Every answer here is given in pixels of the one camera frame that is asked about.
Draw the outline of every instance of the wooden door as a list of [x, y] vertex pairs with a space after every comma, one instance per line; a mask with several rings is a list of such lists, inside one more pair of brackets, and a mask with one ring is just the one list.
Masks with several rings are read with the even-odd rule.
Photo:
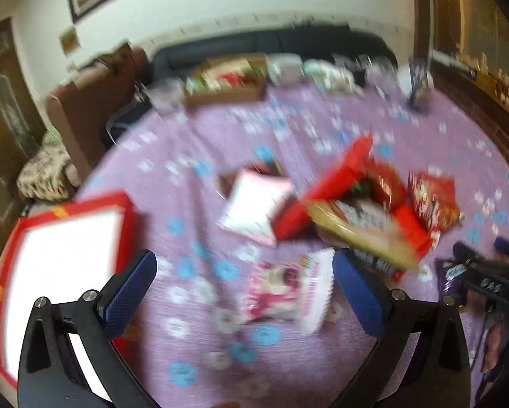
[[45, 127], [16, 56], [9, 20], [0, 23], [0, 254], [23, 204], [16, 178], [36, 154]]

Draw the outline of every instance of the white wall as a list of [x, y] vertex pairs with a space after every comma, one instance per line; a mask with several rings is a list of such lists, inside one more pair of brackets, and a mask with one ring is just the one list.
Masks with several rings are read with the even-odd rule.
[[65, 57], [58, 36], [71, 26], [68, 0], [21, 0], [13, 29], [32, 93], [46, 95], [79, 64], [123, 39], [138, 42], [166, 29], [249, 12], [351, 15], [413, 31], [413, 0], [109, 0], [77, 23], [82, 49]]

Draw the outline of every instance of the purple snack package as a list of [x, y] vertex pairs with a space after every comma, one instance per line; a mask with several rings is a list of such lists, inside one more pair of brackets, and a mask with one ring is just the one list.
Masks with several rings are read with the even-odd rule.
[[448, 259], [436, 259], [435, 267], [438, 276], [439, 298], [451, 296], [455, 300], [458, 310], [466, 311], [468, 291], [460, 278], [466, 271], [466, 266]]

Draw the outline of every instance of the bed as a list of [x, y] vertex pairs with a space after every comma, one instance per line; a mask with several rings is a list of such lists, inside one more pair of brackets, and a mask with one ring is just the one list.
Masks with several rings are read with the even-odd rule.
[[[130, 327], [131, 366], [162, 406], [326, 407], [375, 344], [339, 289], [322, 330], [303, 336], [294, 323], [236, 323], [254, 260], [295, 260], [323, 247], [316, 240], [271, 249], [216, 226], [225, 201], [216, 174], [258, 158], [277, 158], [302, 192], [357, 136], [373, 132], [377, 158], [403, 180], [428, 169], [456, 179], [460, 227], [441, 238], [400, 288], [438, 299], [433, 261], [457, 240], [490, 254], [509, 238], [509, 168], [493, 143], [446, 96], [435, 91], [427, 115], [381, 99], [325, 99], [312, 84], [270, 87], [263, 102], [215, 105], [163, 119], [150, 111], [125, 133], [76, 199], [121, 189], [141, 216], [140, 245], [158, 259], [158, 274]], [[485, 302], [472, 295], [461, 314], [472, 368], [472, 401], [481, 379]], [[385, 395], [400, 383], [416, 337]]]

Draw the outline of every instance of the brown sofa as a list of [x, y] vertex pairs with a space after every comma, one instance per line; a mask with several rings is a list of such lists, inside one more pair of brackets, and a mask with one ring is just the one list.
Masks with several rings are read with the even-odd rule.
[[101, 135], [107, 120], [131, 101], [134, 83], [145, 80], [148, 72], [145, 51], [123, 46], [95, 60], [47, 97], [49, 119], [62, 135], [81, 180], [106, 152]]

